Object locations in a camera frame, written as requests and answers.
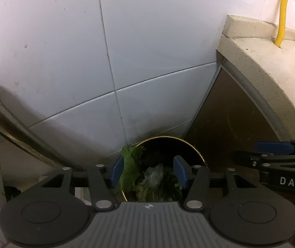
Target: brown floor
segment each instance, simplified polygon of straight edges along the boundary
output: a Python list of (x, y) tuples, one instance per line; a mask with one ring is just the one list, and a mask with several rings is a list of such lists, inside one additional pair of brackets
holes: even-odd
[[(227, 167), (234, 167), (258, 181), (257, 170), (234, 164), (232, 150), (254, 150), (259, 141), (278, 139), (246, 93), (221, 70), (185, 140), (201, 152), (212, 171), (223, 172)], [(282, 196), (295, 205), (295, 196)]]

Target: white lettering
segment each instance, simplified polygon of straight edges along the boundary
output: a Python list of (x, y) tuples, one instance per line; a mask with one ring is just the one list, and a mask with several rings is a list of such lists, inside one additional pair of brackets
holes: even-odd
[(284, 177), (281, 177), (281, 180), (279, 181), (279, 184), (284, 185), (285, 181), (286, 181), (286, 179)]
[(289, 185), (292, 185), (292, 186), (294, 186), (294, 180), (293, 180), (293, 179), (291, 179), (291, 180), (290, 180), (290, 182), (289, 182), (288, 186), (289, 186)]

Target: silver screw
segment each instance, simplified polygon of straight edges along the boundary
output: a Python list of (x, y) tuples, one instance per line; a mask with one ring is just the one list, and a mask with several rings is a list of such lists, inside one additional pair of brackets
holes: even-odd
[(190, 209), (199, 209), (203, 206), (203, 203), (199, 200), (189, 200), (187, 202), (187, 206), (190, 208)]
[(99, 200), (96, 202), (96, 207), (99, 209), (107, 209), (112, 206), (112, 202), (107, 199)]

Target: stone countertop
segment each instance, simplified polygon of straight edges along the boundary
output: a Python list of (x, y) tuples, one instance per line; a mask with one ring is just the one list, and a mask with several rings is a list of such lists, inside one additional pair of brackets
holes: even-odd
[[(295, 32), (286, 31), (289, 39), (279, 48), (273, 43), (275, 25), (235, 16), (228, 16), (227, 23), (217, 50), (256, 88), (295, 139)], [(259, 29), (260, 38), (249, 36), (250, 30), (259, 36)]]

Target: tiled wall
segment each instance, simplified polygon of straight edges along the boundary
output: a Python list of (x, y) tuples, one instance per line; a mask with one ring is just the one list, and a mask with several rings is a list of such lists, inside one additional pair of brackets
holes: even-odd
[(0, 0), (0, 98), (82, 165), (148, 136), (182, 136), (216, 75), (226, 16), (277, 23), (278, 3)]

